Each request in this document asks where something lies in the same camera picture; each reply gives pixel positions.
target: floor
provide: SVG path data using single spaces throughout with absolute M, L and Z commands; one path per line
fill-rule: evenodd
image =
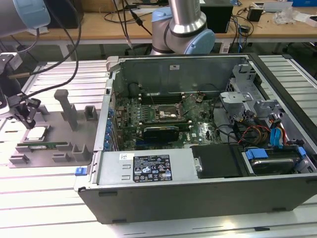
M 283 43 L 278 54 L 283 54 L 282 48 L 287 44 Z M 254 52 L 258 55 L 272 55 L 272 50 L 275 44 L 254 43 L 245 49 L 245 52 Z M 100 60 L 106 59 L 108 56 L 124 55 L 127 45 L 105 45 L 106 56 L 101 56 L 98 45 L 81 45 L 78 48 L 79 60 Z M 146 48 L 136 49 L 137 55 L 143 55 Z M 218 53 L 220 44 L 216 44 L 213 53 Z M 315 50 L 302 43 L 294 43 L 288 49 L 290 54 L 308 73 L 317 78 L 317 57 L 313 56 Z M 234 46 L 231 52 L 238 52 L 238 47 Z M 30 52 L 37 61 L 58 61 L 62 58 L 58 46 L 36 46 Z M 28 54 L 22 56 L 24 58 L 23 65 L 18 69 L 17 73 L 30 71 L 37 65 L 37 61 L 32 59 Z M 21 84 L 24 84 L 27 79 L 20 79 Z

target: wooden table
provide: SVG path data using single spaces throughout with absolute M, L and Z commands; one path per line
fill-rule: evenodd
M 233 13 L 236 14 L 241 8 L 248 7 L 252 0 L 241 0 L 242 6 L 235 6 Z M 296 10 L 302 13 L 316 14 L 317 7 L 296 7 Z M 142 17 L 144 26 L 152 31 L 151 15 Z M 127 14 L 127 19 L 131 19 L 131 15 Z M 247 21 L 239 19 L 239 24 L 250 25 Z M 273 13 L 265 13 L 261 16 L 259 22 L 254 22 L 254 32 L 248 38 L 248 42 L 263 42 L 263 43 L 280 43 L 280 42 L 315 42 L 317 41 L 317 28 L 313 28 L 306 23 L 296 22 L 295 24 L 277 25 L 273 21 Z M 77 39 L 78 30 L 69 30 L 70 35 L 74 40 Z M 151 36 L 136 23 L 128 24 L 128 33 L 133 44 L 151 43 Z M 235 36 L 234 23 L 231 22 L 227 33 L 216 34 L 216 42 L 222 43 L 221 53 L 227 53 L 230 44 Z M 15 37 L 29 45 L 33 42 L 34 36 L 29 33 L 20 33 Z M 15 45 L 16 43 L 10 38 L 3 39 L 7 45 Z M 50 32 L 41 35 L 38 42 L 39 45 L 59 45 L 62 54 L 68 54 L 68 40 L 62 29 L 50 29 Z M 86 13 L 82 22 L 82 37 L 80 44 L 126 44 L 120 24 L 107 22 L 103 19 L 100 13 Z

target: metal bracket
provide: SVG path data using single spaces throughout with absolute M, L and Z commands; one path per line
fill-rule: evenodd
M 280 105 L 277 100 L 256 101 L 254 109 L 257 113 L 257 117 L 266 118 L 279 106 Z

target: black cable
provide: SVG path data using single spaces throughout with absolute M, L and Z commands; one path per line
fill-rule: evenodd
M 78 34 L 78 40 L 77 40 L 77 43 L 75 44 L 73 39 L 71 38 L 71 36 L 69 35 L 68 31 L 66 30 L 66 28 L 63 26 L 63 24 L 61 23 L 61 21 L 59 20 L 59 18 L 55 15 L 55 13 L 52 11 L 52 9 L 49 7 L 48 4 L 47 5 L 47 8 L 48 10 L 50 11 L 51 15 L 53 16 L 53 18 L 56 20 L 56 22 L 59 24 L 59 26 L 64 30 L 64 32 L 66 33 L 66 35 L 69 37 L 70 41 L 72 42 L 74 48 L 73 48 L 73 52 L 75 53 L 75 58 L 76 58 L 76 67 L 75 67 L 75 70 L 74 70 L 74 73 L 73 75 L 70 77 L 69 80 L 67 80 L 66 82 L 64 83 L 61 83 L 61 84 L 58 84 L 58 85 L 55 85 L 55 86 L 51 86 L 51 87 L 48 87 L 48 88 L 44 88 L 44 89 L 41 89 L 41 90 L 38 90 L 36 92 L 33 92 L 27 96 L 24 97 L 24 99 L 27 99 L 27 98 L 30 98 L 30 97 L 33 97 L 39 93 L 43 93 L 43 92 L 46 92 L 46 91 L 49 91 L 51 89 L 55 89 L 55 88 L 59 88 L 59 87 L 62 87 L 68 83 L 70 83 L 76 76 L 77 74 L 77 71 L 78 71 L 78 67 L 79 67 L 79 59 L 78 59 L 78 56 L 77 56 L 77 46 L 79 44 L 79 41 L 80 41 L 80 36 L 81 36 L 81 22 L 80 22 L 80 18 L 79 18 L 79 15 L 78 15 L 78 12 L 77 10 L 75 9 L 75 7 L 72 5 L 72 3 L 69 1 L 69 0 L 66 0 L 66 2 L 68 3 L 68 5 L 72 8 L 72 10 L 75 12 L 75 15 L 77 16 L 77 23 L 78 23 L 78 26 L 79 26 L 79 34 Z
M 243 12 L 249 11 L 249 9 L 251 8 L 251 6 L 242 8 L 240 10 L 238 10 L 237 15 L 240 16 Z
M 152 33 L 143 25 L 143 21 L 140 19 L 140 17 L 139 17 L 134 11 L 132 11 L 132 9 L 131 9 L 131 7 L 130 7 L 128 1 L 127 1 L 127 0 L 124 0 L 124 1 L 125 1 L 125 3 L 127 4 L 127 7 L 128 7 L 128 9 L 130 10 L 131 15 L 132 15 L 132 17 L 134 18 L 135 22 L 136 22 L 139 26 L 141 26 L 144 30 L 146 30 L 146 32 L 147 32 L 149 35 L 152 35 Z
M 22 45 L 14 36 L 11 35 L 11 38 L 12 38 L 16 43 L 18 43 L 20 47 L 22 47 L 23 49 L 25 49 L 24 45 Z M 27 52 L 27 54 L 28 54 L 36 63 L 39 62 L 30 52 Z
M 35 41 L 33 42 L 33 44 L 30 45 L 29 48 L 26 48 L 26 49 L 23 49 L 23 50 L 21 50 L 21 51 L 18 51 L 17 53 L 18 53 L 18 54 L 21 54 L 21 53 L 26 53 L 26 52 L 30 51 L 33 47 L 35 47 L 35 45 L 36 45 L 36 43 L 38 42 L 39 38 L 40 38 L 40 29 L 37 28 L 37 29 L 36 29 L 36 38 L 35 38 Z
M 125 33 L 127 34 L 128 39 L 130 39 L 129 33 L 128 33 L 128 27 L 127 27 L 127 18 L 126 18 L 126 16 L 125 16 L 125 10 L 123 10 L 123 20 L 124 20 L 124 30 L 125 30 Z
M 211 85 L 211 86 L 214 87 L 217 91 L 221 92 L 221 90 L 220 90 L 217 86 L 215 86 L 213 83 L 204 83 L 204 84 L 200 85 L 199 88 L 201 88 L 201 87 L 204 86 L 204 85 Z
M 68 2 L 68 4 L 71 6 L 71 8 L 76 12 L 76 14 L 78 15 L 77 13 L 77 10 L 75 9 L 75 7 L 69 2 L 69 0 L 66 0 Z M 79 42 L 80 42 L 80 38 L 81 38 L 81 22 L 80 22 L 80 19 L 79 17 L 77 17 L 77 21 L 78 21 L 78 38 L 77 38 L 77 42 L 76 44 L 74 45 L 73 49 L 68 53 L 68 55 L 66 55 L 61 61 L 51 65 L 50 67 L 47 67 L 47 68 L 44 68 L 44 69 L 41 69 L 41 70 L 38 70 L 36 72 L 31 72 L 30 75 L 35 75 L 35 74 L 40 74 L 40 73 L 44 73 L 44 72 L 47 72 L 57 66 L 59 66 L 60 64 L 64 63 L 74 52 L 75 50 L 77 49 L 78 45 L 79 45 Z
M 250 37 L 253 34 L 253 32 L 254 32 L 254 25 L 253 25 L 253 23 L 251 21 L 249 21 L 245 17 L 238 16 L 238 15 L 234 15 L 233 17 L 240 17 L 240 18 L 244 19 L 245 21 L 249 22 L 251 24 L 251 26 L 252 26 L 251 32 L 248 32 L 247 34 L 242 34 L 242 33 L 239 32 L 239 34 L 241 36 L 245 37 L 245 44 L 244 44 L 244 46 L 241 49 L 241 52 L 243 52 L 245 50 L 246 46 L 247 46 L 248 37 Z
M 106 15 L 104 15 L 104 20 L 105 20 L 105 21 L 108 21 L 108 22 L 120 24 L 120 21 L 114 21 L 114 20 L 110 20 L 110 19 L 107 19 L 107 18 L 106 18 L 107 16 L 109 16 L 109 15 L 111 15 L 111 14 L 113 14 L 113 13 L 112 13 L 112 12 L 108 12 Z M 152 14 L 152 13 L 151 13 L 151 12 L 150 12 L 150 13 L 145 13 L 145 14 L 139 16 L 139 18 L 141 18 L 141 17 L 143 17 L 143 16 L 146 16 L 146 15 L 150 15 L 150 14 Z M 134 18 L 131 18 L 131 19 L 129 19 L 129 20 L 126 20 L 126 23 L 131 23 L 131 22 L 135 22 Z
M 122 23 L 122 20 L 121 20 L 121 16 L 120 16 L 120 12 L 119 12 L 119 9 L 118 9 L 118 6 L 117 6 L 117 3 L 115 1 L 113 1 L 113 4 L 114 4 L 114 7 L 116 9 L 116 12 L 118 14 L 118 17 L 119 17 L 119 22 L 120 22 L 120 25 L 121 25 L 121 28 L 122 28 L 122 31 L 123 31 L 123 34 L 125 36 L 125 38 L 127 38 L 127 34 L 125 33 L 124 31 L 124 27 L 123 27 L 123 23 Z
M 235 42 L 235 40 L 236 40 L 236 38 L 237 38 L 237 36 L 238 36 L 238 24 L 237 24 L 238 20 L 237 20 L 237 19 L 234 19 L 234 16 L 233 16 L 233 15 L 231 15 L 231 18 L 232 18 L 232 20 L 233 20 L 233 22 L 234 22 L 236 34 L 235 34 L 235 36 L 234 36 L 234 38 L 233 38 L 233 41 L 232 41 L 232 43 L 231 43 L 231 46 L 229 47 L 229 51 L 228 51 L 228 52 L 231 51 L 231 49 L 232 49 L 232 47 L 233 47 L 233 45 L 234 45 L 234 42 Z

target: blue latch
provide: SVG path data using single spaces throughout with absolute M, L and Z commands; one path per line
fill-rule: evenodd
M 265 149 L 250 149 L 246 152 L 246 155 L 248 160 L 268 158 Z
M 75 176 L 86 176 L 87 168 L 78 167 L 75 171 Z
M 301 155 L 302 158 L 306 157 L 306 151 L 303 147 L 298 147 L 298 153 Z
M 276 128 L 272 128 L 271 130 L 271 136 L 270 136 L 270 144 L 272 146 L 277 146 L 278 148 L 283 148 L 283 145 L 281 145 L 279 143 L 279 140 L 281 138 L 281 135 L 282 135 L 282 132 L 279 130 L 279 129 L 276 129 Z
M 109 116 L 113 116 L 114 115 L 114 110 L 112 108 L 109 108 L 108 114 L 109 114 Z
M 112 121 L 111 121 L 111 119 L 108 119 L 108 120 L 107 120 L 107 126 L 109 126 L 109 127 L 112 126 Z

